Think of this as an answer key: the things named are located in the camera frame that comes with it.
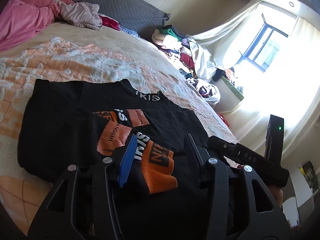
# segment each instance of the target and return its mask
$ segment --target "pink blanket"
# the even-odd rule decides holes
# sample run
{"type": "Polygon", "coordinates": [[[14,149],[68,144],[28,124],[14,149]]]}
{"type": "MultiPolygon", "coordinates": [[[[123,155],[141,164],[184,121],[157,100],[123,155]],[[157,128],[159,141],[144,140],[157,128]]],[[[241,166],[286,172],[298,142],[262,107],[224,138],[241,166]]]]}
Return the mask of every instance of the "pink blanket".
{"type": "MultiPolygon", "coordinates": [[[[60,0],[66,4],[72,0],[60,0]]],[[[53,0],[9,0],[0,15],[0,52],[23,43],[45,29],[60,9],[53,0]]]]}

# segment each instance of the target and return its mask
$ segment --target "quilted gray headboard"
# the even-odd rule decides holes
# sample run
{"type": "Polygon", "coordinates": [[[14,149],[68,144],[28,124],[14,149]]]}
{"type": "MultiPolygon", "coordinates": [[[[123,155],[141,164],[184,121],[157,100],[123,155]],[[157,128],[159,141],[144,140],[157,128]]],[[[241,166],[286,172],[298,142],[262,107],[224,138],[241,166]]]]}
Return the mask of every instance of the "quilted gray headboard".
{"type": "Polygon", "coordinates": [[[117,20],[122,27],[137,31],[146,40],[151,40],[154,30],[164,25],[164,21],[167,21],[170,16],[143,0],[74,1],[100,5],[100,13],[117,20]]]}

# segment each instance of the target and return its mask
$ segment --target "metal screw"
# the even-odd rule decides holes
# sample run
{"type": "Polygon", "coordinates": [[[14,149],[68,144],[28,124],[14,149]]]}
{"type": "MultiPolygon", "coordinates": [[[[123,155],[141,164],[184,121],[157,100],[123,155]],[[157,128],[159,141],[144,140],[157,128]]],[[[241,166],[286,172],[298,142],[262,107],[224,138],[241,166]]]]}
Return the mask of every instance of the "metal screw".
{"type": "Polygon", "coordinates": [[[247,171],[247,172],[251,172],[251,171],[252,171],[252,167],[249,166],[249,165],[246,165],[246,166],[244,166],[243,168],[244,168],[244,170],[247,171]]]}
{"type": "Polygon", "coordinates": [[[216,164],[218,162],[218,160],[216,158],[209,158],[209,163],[211,164],[216,164]]]}
{"type": "Polygon", "coordinates": [[[105,157],[102,161],[103,161],[103,163],[111,163],[112,162],[112,158],[105,157]]]}
{"type": "Polygon", "coordinates": [[[71,164],[71,165],[68,167],[68,171],[74,171],[76,168],[77,168],[77,166],[75,166],[74,164],[71,164]]]}

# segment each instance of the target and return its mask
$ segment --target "white curtain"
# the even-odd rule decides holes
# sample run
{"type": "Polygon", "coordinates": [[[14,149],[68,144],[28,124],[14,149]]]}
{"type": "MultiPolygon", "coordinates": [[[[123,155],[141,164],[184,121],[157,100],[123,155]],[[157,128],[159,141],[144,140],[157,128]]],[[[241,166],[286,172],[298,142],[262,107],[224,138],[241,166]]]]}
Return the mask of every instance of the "white curtain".
{"type": "Polygon", "coordinates": [[[245,98],[223,116],[240,143],[260,154],[270,114],[283,117],[284,160],[320,114],[320,31],[298,18],[287,43],[261,76],[246,84],[245,98]]]}
{"type": "Polygon", "coordinates": [[[236,64],[222,64],[223,57],[231,42],[238,35],[248,16],[257,8],[261,0],[250,0],[240,11],[224,24],[204,33],[190,36],[190,49],[196,61],[195,71],[199,78],[210,79],[217,68],[227,69],[236,64]]]}

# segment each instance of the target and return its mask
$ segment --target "red object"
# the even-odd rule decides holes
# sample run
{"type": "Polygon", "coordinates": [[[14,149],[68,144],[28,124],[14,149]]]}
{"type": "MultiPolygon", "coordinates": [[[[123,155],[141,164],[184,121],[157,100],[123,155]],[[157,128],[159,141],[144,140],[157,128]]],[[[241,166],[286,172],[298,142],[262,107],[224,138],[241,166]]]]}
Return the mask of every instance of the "red object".
{"type": "Polygon", "coordinates": [[[221,120],[226,124],[226,126],[228,126],[228,127],[230,128],[227,120],[223,117],[223,115],[222,115],[222,114],[219,114],[219,113],[217,113],[217,115],[218,115],[218,116],[221,118],[221,120]]]}
{"type": "Polygon", "coordinates": [[[181,53],[180,61],[187,65],[189,69],[195,70],[195,63],[193,62],[192,58],[187,54],[181,53]]]}
{"type": "Polygon", "coordinates": [[[110,28],[115,29],[117,31],[120,30],[120,24],[115,19],[112,19],[108,16],[101,16],[101,15],[99,15],[99,17],[102,20],[103,26],[110,27],[110,28]]]}

